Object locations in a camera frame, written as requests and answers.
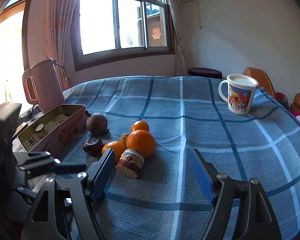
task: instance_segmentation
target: kettle handle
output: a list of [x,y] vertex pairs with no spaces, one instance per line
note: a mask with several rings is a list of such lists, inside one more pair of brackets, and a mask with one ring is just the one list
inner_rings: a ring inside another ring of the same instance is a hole
[[39,104],[38,99],[32,99],[30,96],[30,92],[29,92],[29,86],[28,86],[28,82],[27,79],[28,77],[31,78],[31,90],[34,91],[35,94],[35,90],[34,90],[34,86],[33,86],[33,80],[32,80],[32,74],[31,74],[31,68],[28,68],[26,71],[24,71],[23,75],[22,75],[22,83],[23,83],[23,89],[25,91],[25,95],[26,95],[26,99],[28,101],[29,104],[31,105],[36,105]]

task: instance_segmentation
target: stool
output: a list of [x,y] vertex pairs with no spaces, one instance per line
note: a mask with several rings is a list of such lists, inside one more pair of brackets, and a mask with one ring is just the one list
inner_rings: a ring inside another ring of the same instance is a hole
[[196,77],[210,77],[222,79],[222,72],[210,68],[193,67],[189,68],[188,74]]

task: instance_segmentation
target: silver screw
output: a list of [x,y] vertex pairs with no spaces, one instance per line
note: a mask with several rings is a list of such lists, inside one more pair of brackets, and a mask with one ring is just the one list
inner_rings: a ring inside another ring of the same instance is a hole
[[69,204],[72,204],[71,198],[67,197],[67,198],[66,198],[66,202],[68,202]]
[[51,183],[51,182],[53,182],[53,178],[51,177],[46,178],[46,183]]
[[78,173],[78,178],[79,178],[79,179],[85,178],[86,176],[87,176],[87,173],[85,173],[84,171]]
[[220,172],[220,173],[218,173],[218,177],[219,177],[220,179],[226,179],[228,176],[227,176],[227,174],[225,174],[225,173],[223,173],[223,172]]
[[256,178],[252,178],[251,183],[257,185],[259,184],[259,180],[257,180]]

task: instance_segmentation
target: window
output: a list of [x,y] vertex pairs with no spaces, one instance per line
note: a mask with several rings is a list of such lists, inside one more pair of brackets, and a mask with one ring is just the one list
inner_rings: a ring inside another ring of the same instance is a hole
[[11,0],[0,15],[0,104],[21,103],[21,114],[31,105],[22,84],[22,21],[25,0]]
[[165,0],[77,0],[71,25],[75,69],[172,54]]

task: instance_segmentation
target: window sill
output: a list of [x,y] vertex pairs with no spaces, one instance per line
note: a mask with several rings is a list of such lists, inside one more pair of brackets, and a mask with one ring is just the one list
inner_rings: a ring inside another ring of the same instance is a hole
[[94,61],[84,62],[84,63],[79,63],[78,58],[74,57],[74,68],[75,68],[75,71],[79,71],[79,70],[83,70],[86,68],[106,64],[109,62],[114,62],[114,61],[129,59],[129,58],[158,56],[158,55],[173,55],[173,54],[175,54],[174,51],[147,51],[147,52],[141,52],[141,53],[110,56],[110,57],[97,59]]

